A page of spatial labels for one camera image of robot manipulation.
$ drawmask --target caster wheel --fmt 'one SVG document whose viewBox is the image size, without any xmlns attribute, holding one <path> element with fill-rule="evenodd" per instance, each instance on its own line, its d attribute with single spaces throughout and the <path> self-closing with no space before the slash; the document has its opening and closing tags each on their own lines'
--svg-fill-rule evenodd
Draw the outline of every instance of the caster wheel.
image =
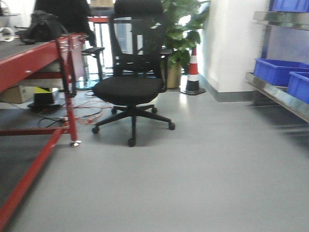
<svg viewBox="0 0 309 232">
<path fill-rule="evenodd" d="M 112 109 L 112 114 L 115 115 L 117 113 L 117 110 L 115 108 Z"/>
<path fill-rule="evenodd" d="M 175 128 L 176 128 L 175 123 L 170 122 L 170 123 L 169 123 L 169 129 L 172 131 L 172 130 L 175 130 Z"/>
<path fill-rule="evenodd" d="M 133 139 L 133 138 L 130 138 L 130 139 L 127 141 L 127 144 L 129 145 L 129 147 L 135 146 L 135 143 L 136 143 L 136 141 L 135 141 L 135 139 Z"/>
<path fill-rule="evenodd" d="M 156 114 L 158 112 L 158 109 L 154 107 L 154 108 L 151 109 L 151 112 Z"/>
<path fill-rule="evenodd" d="M 100 128 L 99 127 L 94 127 L 92 128 L 92 133 L 97 134 L 99 132 Z"/>
</svg>

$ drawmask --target metal shelf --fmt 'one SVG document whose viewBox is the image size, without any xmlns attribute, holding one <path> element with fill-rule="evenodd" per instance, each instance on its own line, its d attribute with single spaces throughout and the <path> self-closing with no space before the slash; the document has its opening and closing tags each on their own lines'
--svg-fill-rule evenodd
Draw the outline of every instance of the metal shelf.
<svg viewBox="0 0 309 232">
<path fill-rule="evenodd" d="M 262 25 L 309 30 L 309 13 L 256 11 L 253 19 Z"/>
<path fill-rule="evenodd" d="M 286 93 L 285 88 L 273 86 L 250 72 L 246 73 L 246 80 L 257 91 L 309 123 L 309 105 Z"/>
</svg>

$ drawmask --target red workbench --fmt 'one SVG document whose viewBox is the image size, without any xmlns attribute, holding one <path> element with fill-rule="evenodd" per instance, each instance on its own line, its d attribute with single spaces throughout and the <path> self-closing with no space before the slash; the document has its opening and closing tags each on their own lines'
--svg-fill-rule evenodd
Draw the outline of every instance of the red workbench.
<svg viewBox="0 0 309 232">
<path fill-rule="evenodd" d="M 72 72 L 75 73 L 76 77 L 83 75 L 81 50 L 84 37 L 82 34 L 71 34 L 69 37 L 59 38 L 58 41 L 61 46 L 61 56 L 63 57 L 65 81 L 70 85 L 71 77 L 73 76 Z M 42 67 L 58 59 L 59 53 L 55 41 L 33 45 L 22 44 L 19 40 L 8 43 L 0 42 L 0 92 L 24 79 L 61 79 L 62 75 L 59 72 L 37 72 Z M 67 92 L 64 95 L 68 122 L 65 122 L 62 127 L 0 130 L 0 135 L 2 136 L 51 135 L 49 141 L 40 151 L 20 182 L 15 186 L 5 204 L 0 206 L 0 231 L 9 221 L 61 135 L 70 134 L 70 145 L 72 147 L 80 144 L 80 141 L 77 140 L 71 95 Z"/>
</svg>

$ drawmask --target chair base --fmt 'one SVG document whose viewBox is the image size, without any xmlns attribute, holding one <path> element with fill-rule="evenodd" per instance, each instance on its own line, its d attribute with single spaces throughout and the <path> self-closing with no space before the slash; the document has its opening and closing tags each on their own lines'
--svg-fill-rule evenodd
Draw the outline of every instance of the chair base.
<svg viewBox="0 0 309 232">
<path fill-rule="evenodd" d="M 157 108 L 155 108 L 155 105 L 147 105 L 147 106 L 135 106 L 134 105 L 134 106 L 127 106 L 127 107 L 115 106 L 112 109 L 112 113 L 114 115 L 96 123 L 95 127 L 92 129 L 92 132 L 96 134 L 99 132 L 99 126 L 120 120 L 125 117 L 131 117 L 132 118 L 132 137 L 128 140 L 128 145 L 132 147 L 132 146 L 135 146 L 135 143 L 136 143 L 136 117 L 137 116 L 142 116 L 142 117 L 155 119 L 158 121 L 167 122 L 169 123 L 170 130 L 175 129 L 175 124 L 171 121 L 171 119 L 157 115 L 156 112 L 157 112 Z"/>
</svg>

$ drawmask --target blue plastic bin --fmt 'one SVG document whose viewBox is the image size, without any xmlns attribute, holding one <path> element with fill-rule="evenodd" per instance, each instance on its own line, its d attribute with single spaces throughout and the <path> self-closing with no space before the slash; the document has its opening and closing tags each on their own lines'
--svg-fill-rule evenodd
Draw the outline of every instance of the blue plastic bin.
<svg viewBox="0 0 309 232">
<path fill-rule="evenodd" d="M 287 93 L 309 104 L 309 72 L 290 72 Z"/>
<path fill-rule="evenodd" d="M 275 0 L 273 11 L 309 12 L 309 0 Z"/>
<path fill-rule="evenodd" d="M 254 75 L 274 86 L 287 87 L 290 72 L 308 72 L 309 65 L 295 61 L 256 58 Z"/>
</svg>

